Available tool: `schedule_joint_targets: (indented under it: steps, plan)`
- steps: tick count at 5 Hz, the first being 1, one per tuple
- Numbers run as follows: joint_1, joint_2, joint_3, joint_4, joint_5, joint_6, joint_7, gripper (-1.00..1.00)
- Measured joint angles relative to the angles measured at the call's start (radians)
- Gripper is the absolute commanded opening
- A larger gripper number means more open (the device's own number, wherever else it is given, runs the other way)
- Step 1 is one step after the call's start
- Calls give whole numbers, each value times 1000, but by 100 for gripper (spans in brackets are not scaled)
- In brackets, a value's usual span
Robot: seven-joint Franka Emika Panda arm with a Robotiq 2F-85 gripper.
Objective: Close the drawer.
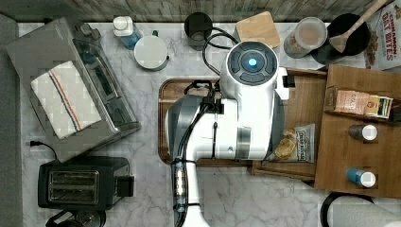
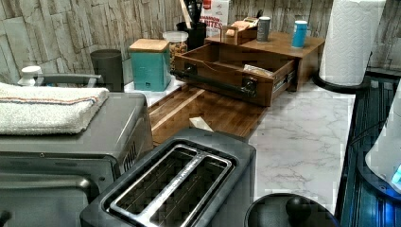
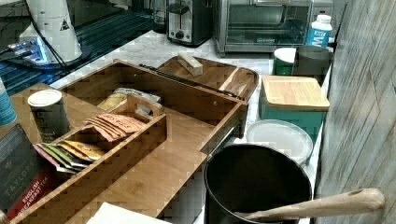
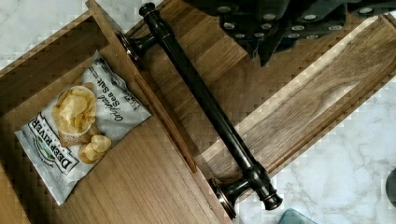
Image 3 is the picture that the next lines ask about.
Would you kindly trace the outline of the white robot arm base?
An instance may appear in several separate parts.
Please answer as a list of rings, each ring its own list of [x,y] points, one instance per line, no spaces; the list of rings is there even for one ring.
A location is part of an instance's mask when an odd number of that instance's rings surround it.
[[[25,0],[31,24],[20,35],[35,53],[25,60],[36,65],[71,63],[82,55],[66,0]]]

